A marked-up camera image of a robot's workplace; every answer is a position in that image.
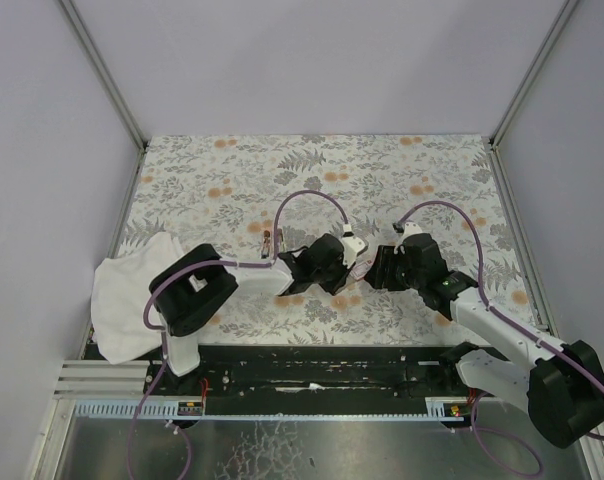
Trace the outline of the aluminium frame post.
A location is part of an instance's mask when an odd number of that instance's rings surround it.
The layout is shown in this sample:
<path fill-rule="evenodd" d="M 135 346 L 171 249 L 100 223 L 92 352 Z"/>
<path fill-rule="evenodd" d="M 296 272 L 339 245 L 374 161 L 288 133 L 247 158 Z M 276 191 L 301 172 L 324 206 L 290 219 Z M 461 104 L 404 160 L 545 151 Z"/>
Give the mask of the aluminium frame post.
<path fill-rule="evenodd" d="M 565 0 L 562 2 L 561 8 L 554 17 L 551 26 L 533 56 L 523 78 L 519 82 L 504 114 L 501 116 L 492 134 L 487 138 L 488 145 L 493 151 L 499 147 L 500 143 L 506 137 L 511 124 L 515 120 L 519 110 L 527 99 L 529 92 L 541 75 L 557 43 L 580 5 L 580 0 Z"/>
<path fill-rule="evenodd" d="M 54 3 L 75 36 L 80 49 L 85 55 L 127 135 L 138 150 L 144 151 L 148 144 L 148 139 L 134 118 L 76 2 L 72 0 L 55 0 Z"/>

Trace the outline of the floral patterned table mat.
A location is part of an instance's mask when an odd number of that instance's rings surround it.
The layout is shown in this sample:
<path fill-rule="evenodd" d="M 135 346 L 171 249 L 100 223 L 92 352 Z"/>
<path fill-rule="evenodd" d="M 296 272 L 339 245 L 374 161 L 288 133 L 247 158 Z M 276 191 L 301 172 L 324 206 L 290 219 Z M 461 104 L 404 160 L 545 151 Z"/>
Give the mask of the floral patterned table mat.
<path fill-rule="evenodd" d="M 409 215 L 448 265 L 484 281 L 505 314 L 537 323 L 494 169 L 478 135 L 156 136 L 147 147 L 115 255 L 167 232 L 184 249 L 212 244 L 255 262 L 263 231 L 286 249 L 339 234 L 349 221 L 370 251 L 396 241 Z M 362 281 L 336 296 L 318 287 L 289 298 L 232 300 L 200 331 L 206 344 L 455 345 L 472 333 L 414 292 Z"/>

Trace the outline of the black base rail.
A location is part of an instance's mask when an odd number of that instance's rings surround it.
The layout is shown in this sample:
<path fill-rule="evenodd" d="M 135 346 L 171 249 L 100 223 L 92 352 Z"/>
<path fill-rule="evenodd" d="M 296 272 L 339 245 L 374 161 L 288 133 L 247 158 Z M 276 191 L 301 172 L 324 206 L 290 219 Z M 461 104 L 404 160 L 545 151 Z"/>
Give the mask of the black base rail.
<path fill-rule="evenodd" d="M 201 398 L 207 416 L 416 415 L 429 399 L 475 397 L 453 364 L 457 348 L 392 346 L 203 346 L 200 365 L 178 376 L 151 358 L 144 389 Z"/>

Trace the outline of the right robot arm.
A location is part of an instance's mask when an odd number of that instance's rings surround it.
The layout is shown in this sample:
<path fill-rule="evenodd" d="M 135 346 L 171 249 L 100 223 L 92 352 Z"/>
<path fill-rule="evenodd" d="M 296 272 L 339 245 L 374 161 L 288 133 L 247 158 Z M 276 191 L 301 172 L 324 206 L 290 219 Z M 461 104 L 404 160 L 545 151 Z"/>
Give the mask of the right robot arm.
<path fill-rule="evenodd" d="M 525 412 L 552 445 L 566 448 L 604 423 L 604 372 L 595 350 L 503 319 L 472 277 L 448 268 L 428 233 L 381 246 L 365 276 L 376 290 L 414 290 L 423 303 L 471 330 L 498 357 L 463 343 L 453 350 L 462 382 Z"/>

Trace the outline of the right aluminium frame post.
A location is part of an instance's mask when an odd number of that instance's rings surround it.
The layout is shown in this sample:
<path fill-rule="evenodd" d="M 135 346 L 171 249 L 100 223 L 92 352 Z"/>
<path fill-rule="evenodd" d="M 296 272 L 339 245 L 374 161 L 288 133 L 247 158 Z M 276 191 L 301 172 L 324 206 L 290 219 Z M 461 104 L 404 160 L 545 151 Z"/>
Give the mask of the right aluminium frame post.
<path fill-rule="evenodd" d="M 506 137 L 511 124 L 515 120 L 519 110 L 527 99 L 529 92 L 541 75 L 557 43 L 580 5 L 580 0 L 565 0 L 562 2 L 561 8 L 554 17 L 551 26 L 533 56 L 523 78 L 519 82 L 504 114 L 501 116 L 492 134 L 487 138 L 488 145 L 493 151 L 499 147 L 500 143 Z"/>

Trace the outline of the white cloth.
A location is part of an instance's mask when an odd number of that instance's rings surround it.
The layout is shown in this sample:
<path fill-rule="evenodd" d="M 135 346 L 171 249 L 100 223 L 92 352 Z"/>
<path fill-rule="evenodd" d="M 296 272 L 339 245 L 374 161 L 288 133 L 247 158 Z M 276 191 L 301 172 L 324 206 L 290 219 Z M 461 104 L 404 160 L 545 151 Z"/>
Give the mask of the white cloth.
<path fill-rule="evenodd" d="M 143 322 L 149 285 L 183 255 L 176 237 L 159 232 L 137 251 L 106 259 L 97 267 L 91 320 L 93 339 L 106 361 L 113 365 L 126 363 L 161 346 L 161 333 Z"/>

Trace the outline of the red white staple box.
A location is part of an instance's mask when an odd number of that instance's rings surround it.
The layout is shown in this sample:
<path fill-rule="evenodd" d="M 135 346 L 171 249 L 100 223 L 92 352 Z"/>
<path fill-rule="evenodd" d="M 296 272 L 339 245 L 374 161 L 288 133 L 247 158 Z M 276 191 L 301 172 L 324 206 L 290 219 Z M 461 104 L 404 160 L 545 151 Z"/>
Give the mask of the red white staple box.
<path fill-rule="evenodd" d="M 362 280 L 366 276 L 368 271 L 371 269 L 373 263 L 374 263 L 374 261 L 371 259 L 362 260 L 362 261 L 357 262 L 350 272 L 350 277 L 355 282 Z"/>

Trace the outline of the pink small object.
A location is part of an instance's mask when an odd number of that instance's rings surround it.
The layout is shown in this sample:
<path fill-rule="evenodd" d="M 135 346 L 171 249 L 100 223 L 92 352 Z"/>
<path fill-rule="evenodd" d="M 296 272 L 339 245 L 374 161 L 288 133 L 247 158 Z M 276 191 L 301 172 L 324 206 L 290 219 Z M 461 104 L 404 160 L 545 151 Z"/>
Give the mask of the pink small object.
<path fill-rule="evenodd" d="M 267 259 L 270 256 L 271 243 L 271 232 L 269 230 L 264 230 L 260 252 L 260 256 L 262 259 Z"/>

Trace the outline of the left aluminium frame post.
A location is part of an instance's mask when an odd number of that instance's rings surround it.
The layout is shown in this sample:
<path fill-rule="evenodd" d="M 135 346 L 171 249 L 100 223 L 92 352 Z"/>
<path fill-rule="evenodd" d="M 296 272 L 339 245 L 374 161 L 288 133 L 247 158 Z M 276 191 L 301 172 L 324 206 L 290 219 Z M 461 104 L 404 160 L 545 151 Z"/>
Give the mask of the left aluminium frame post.
<path fill-rule="evenodd" d="M 138 150 L 144 151 L 148 144 L 148 139 L 134 118 L 76 2 L 72 0 L 55 0 L 54 3 L 75 36 L 80 49 L 85 55 L 127 135 Z"/>

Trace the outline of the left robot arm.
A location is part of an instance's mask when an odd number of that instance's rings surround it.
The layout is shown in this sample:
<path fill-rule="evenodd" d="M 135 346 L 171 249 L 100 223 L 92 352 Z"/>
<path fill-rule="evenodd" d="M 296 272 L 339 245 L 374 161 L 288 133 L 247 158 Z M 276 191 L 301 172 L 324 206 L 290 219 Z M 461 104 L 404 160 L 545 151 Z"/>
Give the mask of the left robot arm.
<path fill-rule="evenodd" d="M 212 245 L 201 244 L 151 281 L 143 321 L 152 329 L 150 311 L 159 313 L 163 360 L 182 377 L 200 365 L 197 332 L 229 299 L 295 296 L 313 285 L 334 295 L 366 250 L 366 242 L 351 231 L 341 237 L 326 233 L 311 246 L 279 253 L 268 263 L 224 259 Z"/>

